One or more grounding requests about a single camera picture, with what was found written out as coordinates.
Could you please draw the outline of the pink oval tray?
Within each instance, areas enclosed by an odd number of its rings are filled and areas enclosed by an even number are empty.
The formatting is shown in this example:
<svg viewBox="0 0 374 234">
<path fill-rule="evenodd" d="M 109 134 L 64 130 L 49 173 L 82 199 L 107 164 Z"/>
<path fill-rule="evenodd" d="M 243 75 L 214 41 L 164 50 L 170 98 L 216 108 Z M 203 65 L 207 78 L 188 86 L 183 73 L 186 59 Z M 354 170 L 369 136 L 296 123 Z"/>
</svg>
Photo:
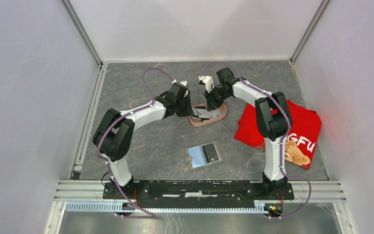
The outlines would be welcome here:
<svg viewBox="0 0 374 234">
<path fill-rule="evenodd" d="M 199 107 L 201 107 L 202 109 L 206 108 L 206 103 L 202 103 L 202 104 L 198 104 L 198 105 L 193 106 L 193 108 L 199 108 Z M 222 104 L 221 107 L 218 108 L 217 110 L 220 110 L 220 112 L 223 114 L 221 117 L 217 117 L 217 118 L 213 118 L 213 119 L 209 119 L 209 120 L 203 120 L 202 123 L 191 123 L 191 124 L 195 127 L 202 127 L 202 126 L 205 126 L 205 125 L 208 125 L 208 124 L 211 124 L 211 123 L 214 123 L 216 121 L 224 119 L 226 114 L 227 114 L 226 105 Z"/>
</svg>

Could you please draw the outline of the grey card holder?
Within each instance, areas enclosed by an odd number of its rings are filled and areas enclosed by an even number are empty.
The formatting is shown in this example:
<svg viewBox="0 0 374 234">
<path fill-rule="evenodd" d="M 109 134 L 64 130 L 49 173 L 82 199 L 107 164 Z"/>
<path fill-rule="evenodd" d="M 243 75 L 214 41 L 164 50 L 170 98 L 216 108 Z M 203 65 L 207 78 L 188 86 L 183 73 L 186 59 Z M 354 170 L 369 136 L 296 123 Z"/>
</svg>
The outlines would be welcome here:
<svg viewBox="0 0 374 234">
<path fill-rule="evenodd" d="M 211 144 L 211 143 L 215 143 L 220 160 L 216 162 L 212 162 L 212 163 L 207 163 L 202 146 L 206 144 Z M 188 165 L 190 170 L 210 166 L 215 163 L 220 163 L 224 160 L 220 147 L 216 141 L 187 148 L 185 149 L 185 154 L 186 156 L 184 158 L 184 162 Z"/>
</svg>

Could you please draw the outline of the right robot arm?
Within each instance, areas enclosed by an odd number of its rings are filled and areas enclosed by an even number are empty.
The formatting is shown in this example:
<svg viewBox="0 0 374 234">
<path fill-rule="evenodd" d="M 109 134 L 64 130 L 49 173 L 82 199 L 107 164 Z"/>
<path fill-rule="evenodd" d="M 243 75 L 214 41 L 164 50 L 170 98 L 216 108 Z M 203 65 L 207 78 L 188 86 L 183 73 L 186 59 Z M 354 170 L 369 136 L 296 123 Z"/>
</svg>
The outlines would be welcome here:
<svg viewBox="0 0 374 234">
<path fill-rule="evenodd" d="M 262 194 L 276 198 L 287 184 L 284 168 L 285 142 L 292 126 L 287 100 L 282 92 L 262 90 L 241 76 L 234 76 L 230 68 L 216 73 L 219 84 L 211 76 L 199 76 L 199 84 L 205 86 L 207 108 L 215 110 L 229 97 L 244 100 L 255 108 L 256 124 L 264 138 L 266 164 L 262 174 Z"/>
</svg>

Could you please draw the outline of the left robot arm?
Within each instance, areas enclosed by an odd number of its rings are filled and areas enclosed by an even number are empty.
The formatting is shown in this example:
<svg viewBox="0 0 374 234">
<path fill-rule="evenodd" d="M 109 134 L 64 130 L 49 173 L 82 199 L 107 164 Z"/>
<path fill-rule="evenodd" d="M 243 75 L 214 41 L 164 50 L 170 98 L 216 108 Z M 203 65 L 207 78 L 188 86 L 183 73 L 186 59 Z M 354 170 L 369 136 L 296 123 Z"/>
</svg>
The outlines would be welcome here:
<svg viewBox="0 0 374 234">
<path fill-rule="evenodd" d="M 125 199 L 133 194 L 130 183 L 133 176 L 126 159 L 133 133 L 149 123 L 172 115 L 188 117 L 192 114 L 186 81 L 174 81 L 168 91 L 147 104 L 121 112 L 109 109 L 104 114 L 92 142 L 97 147 L 97 156 L 105 160 L 108 166 L 117 195 Z"/>
</svg>

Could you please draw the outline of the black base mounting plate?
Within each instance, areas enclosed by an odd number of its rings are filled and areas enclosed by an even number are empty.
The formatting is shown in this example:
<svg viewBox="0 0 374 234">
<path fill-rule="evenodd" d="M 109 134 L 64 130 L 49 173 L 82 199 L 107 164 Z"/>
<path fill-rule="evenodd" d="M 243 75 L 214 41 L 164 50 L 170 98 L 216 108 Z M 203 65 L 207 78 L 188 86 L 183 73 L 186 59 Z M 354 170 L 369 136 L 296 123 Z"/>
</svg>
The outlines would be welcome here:
<svg viewBox="0 0 374 234">
<path fill-rule="evenodd" d="M 105 183 L 103 199 L 128 197 L 141 208 L 253 208 L 255 201 L 294 200 L 292 185 L 269 193 L 251 180 L 139 180 L 118 189 Z"/>
</svg>

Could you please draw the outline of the red printed t-shirt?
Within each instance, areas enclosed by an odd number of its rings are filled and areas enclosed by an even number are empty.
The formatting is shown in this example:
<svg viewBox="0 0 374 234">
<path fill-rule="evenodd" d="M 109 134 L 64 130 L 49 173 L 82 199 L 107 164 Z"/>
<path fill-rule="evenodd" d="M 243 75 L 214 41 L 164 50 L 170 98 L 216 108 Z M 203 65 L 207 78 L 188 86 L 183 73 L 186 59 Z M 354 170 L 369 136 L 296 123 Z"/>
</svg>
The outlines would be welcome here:
<svg viewBox="0 0 374 234">
<path fill-rule="evenodd" d="M 287 101 L 293 125 L 285 144 L 285 160 L 310 169 L 321 130 L 321 120 L 315 111 Z M 238 121 L 238 130 L 234 138 L 256 149 L 264 150 L 264 139 L 256 125 L 256 111 L 247 104 Z"/>
</svg>

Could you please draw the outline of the aluminium frame rail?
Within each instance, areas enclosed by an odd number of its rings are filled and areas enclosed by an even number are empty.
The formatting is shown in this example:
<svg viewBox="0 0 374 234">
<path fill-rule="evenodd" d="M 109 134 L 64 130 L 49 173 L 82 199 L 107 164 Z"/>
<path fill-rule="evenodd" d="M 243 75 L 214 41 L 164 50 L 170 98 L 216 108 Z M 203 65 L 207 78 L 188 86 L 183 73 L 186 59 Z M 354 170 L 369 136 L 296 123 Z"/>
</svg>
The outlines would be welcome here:
<svg viewBox="0 0 374 234">
<path fill-rule="evenodd" d="M 345 203 L 346 197 L 339 183 L 334 181 L 316 181 L 312 183 L 312 192 L 308 192 L 307 183 L 296 183 L 292 189 L 295 198 L 284 203 Z M 66 202 L 66 210 L 74 212 L 114 212 L 131 214 L 139 210 L 124 198 L 106 199 L 106 189 L 94 181 L 72 183 L 61 181 L 58 185 L 55 201 Z M 238 195 L 219 196 L 170 195 L 164 198 L 154 197 L 152 202 L 141 202 L 141 208 L 150 213 L 243 213 L 266 214 L 267 208 L 279 204 L 279 200 L 245 200 Z"/>
</svg>

